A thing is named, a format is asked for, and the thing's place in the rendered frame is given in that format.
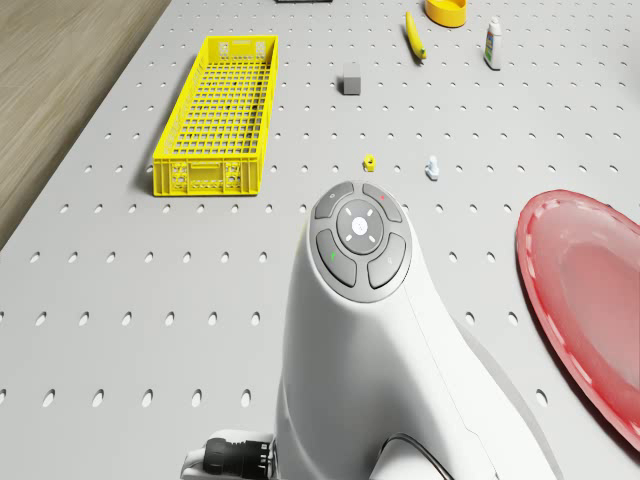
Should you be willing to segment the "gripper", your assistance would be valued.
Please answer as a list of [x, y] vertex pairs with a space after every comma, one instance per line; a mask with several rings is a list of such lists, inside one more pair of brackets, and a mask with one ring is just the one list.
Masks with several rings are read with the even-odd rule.
[[274, 435], [246, 430], [214, 432], [187, 453], [180, 480], [276, 480]]

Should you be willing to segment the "grey cube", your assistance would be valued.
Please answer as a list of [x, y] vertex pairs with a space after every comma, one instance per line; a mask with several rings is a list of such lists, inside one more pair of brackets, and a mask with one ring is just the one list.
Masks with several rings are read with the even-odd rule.
[[343, 67], [342, 93], [344, 95], [360, 95], [362, 90], [362, 78], [360, 65], [357, 62], [348, 62]]

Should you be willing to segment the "yellow basket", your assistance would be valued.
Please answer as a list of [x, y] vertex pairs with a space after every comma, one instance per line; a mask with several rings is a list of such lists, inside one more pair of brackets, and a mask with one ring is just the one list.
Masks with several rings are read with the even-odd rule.
[[153, 153], [155, 195], [259, 193], [277, 71], [275, 35], [205, 38]]

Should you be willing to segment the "red plate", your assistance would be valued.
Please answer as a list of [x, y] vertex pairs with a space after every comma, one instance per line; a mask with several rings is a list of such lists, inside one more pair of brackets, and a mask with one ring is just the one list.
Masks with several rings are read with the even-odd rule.
[[516, 253], [529, 302], [566, 371], [640, 452], [640, 225], [569, 191], [521, 210]]

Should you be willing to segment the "banana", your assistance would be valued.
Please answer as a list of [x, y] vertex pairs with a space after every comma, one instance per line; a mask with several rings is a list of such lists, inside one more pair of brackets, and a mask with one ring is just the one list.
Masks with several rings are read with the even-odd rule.
[[413, 55], [419, 62], [422, 62], [426, 59], [426, 49], [419, 36], [415, 21], [409, 11], [405, 13], [405, 28]]

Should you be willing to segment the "white bottle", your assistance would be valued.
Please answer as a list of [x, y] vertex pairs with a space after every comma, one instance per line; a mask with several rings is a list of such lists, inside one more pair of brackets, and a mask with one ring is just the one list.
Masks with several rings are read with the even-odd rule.
[[486, 64], [495, 71], [502, 68], [502, 29], [498, 17], [492, 17], [488, 26], [484, 59]]

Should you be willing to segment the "yellow bowl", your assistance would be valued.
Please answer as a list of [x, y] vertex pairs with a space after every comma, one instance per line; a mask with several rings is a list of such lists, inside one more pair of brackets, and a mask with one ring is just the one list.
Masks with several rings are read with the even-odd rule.
[[466, 22], [467, 0], [425, 0], [425, 12], [430, 20], [448, 28], [458, 28]]

